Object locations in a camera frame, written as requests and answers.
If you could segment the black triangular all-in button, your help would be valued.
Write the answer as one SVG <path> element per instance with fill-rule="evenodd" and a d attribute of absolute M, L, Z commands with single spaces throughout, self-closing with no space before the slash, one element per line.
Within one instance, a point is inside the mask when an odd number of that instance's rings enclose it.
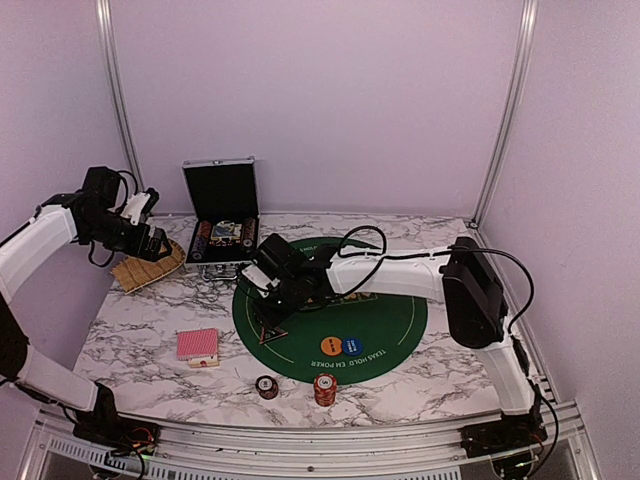
<path fill-rule="evenodd" d="M 273 327 L 268 325 L 263 325 L 261 330 L 261 335 L 259 339 L 260 345 L 266 345 L 275 340 L 284 338 L 288 335 L 288 332 L 281 327 Z"/>

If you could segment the orange round blind button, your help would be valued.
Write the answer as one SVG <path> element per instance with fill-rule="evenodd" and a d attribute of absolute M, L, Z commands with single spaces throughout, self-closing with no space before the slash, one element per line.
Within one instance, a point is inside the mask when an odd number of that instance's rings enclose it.
<path fill-rule="evenodd" d="M 327 356 L 337 356 L 342 353 L 342 340 L 335 336 L 329 336 L 321 341 L 320 348 Z"/>

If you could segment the dark brown poker chip stack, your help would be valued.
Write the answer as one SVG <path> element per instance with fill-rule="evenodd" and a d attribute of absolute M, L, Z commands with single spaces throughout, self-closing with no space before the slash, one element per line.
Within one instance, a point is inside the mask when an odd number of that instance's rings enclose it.
<path fill-rule="evenodd" d="M 277 381 L 269 375 L 258 377 L 255 382 L 255 388 L 259 396 L 266 400 L 276 398 L 279 393 Z"/>

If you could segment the red poker chip stack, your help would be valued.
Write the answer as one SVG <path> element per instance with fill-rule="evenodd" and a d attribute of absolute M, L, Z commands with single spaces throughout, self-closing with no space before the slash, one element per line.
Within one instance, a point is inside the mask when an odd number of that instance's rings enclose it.
<path fill-rule="evenodd" d="M 335 403 L 337 380 L 329 373 L 321 373 L 314 379 L 314 399 L 322 407 L 329 407 Z"/>

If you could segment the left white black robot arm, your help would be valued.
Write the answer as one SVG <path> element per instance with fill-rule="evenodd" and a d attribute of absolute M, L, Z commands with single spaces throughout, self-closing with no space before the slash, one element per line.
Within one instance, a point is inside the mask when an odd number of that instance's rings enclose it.
<path fill-rule="evenodd" d="M 74 279 L 74 246 L 101 245 L 148 261 L 168 257 L 165 232 L 146 219 L 159 194 L 153 188 L 129 190 L 127 173 L 106 166 L 88 169 L 83 185 L 55 194 L 36 208 L 18 230 L 1 243 L 1 377 L 27 395 L 73 412 L 76 436 L 116 445 L 155 425 L 122 417 L 112 390 L 74 372 L 52 350 L 39 350 L 30 335 L 34 321 L 21 326 L 20 313 L 42 313 L 54 303 L 53 317 L 63 318 L 63 303 L 85 287 Z"/>

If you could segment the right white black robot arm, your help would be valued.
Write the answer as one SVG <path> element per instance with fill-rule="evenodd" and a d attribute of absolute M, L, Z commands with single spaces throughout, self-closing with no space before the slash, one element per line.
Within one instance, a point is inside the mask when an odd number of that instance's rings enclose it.
<path fill-rule="evenodd" d="M 513 332 L 520 317 L 509 313 L 504 286 L 487 259 L 492 253 L 470 237 L 459 237 L 449 247 L 415 251 L 356 247 L 341 239 L 306 255 L 272 234 L 240 277 L 257 291 L 254 311 L 269 330 L 307 302 L 326 304 L 359 292 L 443 303 L 450 336 L 475 352 L 497 393 L 501 420 L 495 438 L 515 448 L 542 422 L 541 393 Z"/>

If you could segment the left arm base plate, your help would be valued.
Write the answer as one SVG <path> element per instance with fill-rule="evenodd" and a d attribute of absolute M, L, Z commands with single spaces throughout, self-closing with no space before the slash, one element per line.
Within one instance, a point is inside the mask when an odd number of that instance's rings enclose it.
<path fill-rule="evenodd" d="M 153 422 L 118 418 L 115 421 L 92 418 L 78 419 L 73 434 L 83 440 L 112 448 L 114 456 L 151 454 L 160 434 Z"/>

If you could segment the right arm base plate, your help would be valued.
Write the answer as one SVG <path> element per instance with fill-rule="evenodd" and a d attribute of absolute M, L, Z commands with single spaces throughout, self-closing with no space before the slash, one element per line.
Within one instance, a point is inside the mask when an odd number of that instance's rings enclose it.
<path fill-rule="evenodd" d="M 461 447 L 468 458 L 499 454 L 537 444 L 548 438 L 542 424 L 499 420 L 465 426 L 460 430 Z"/>

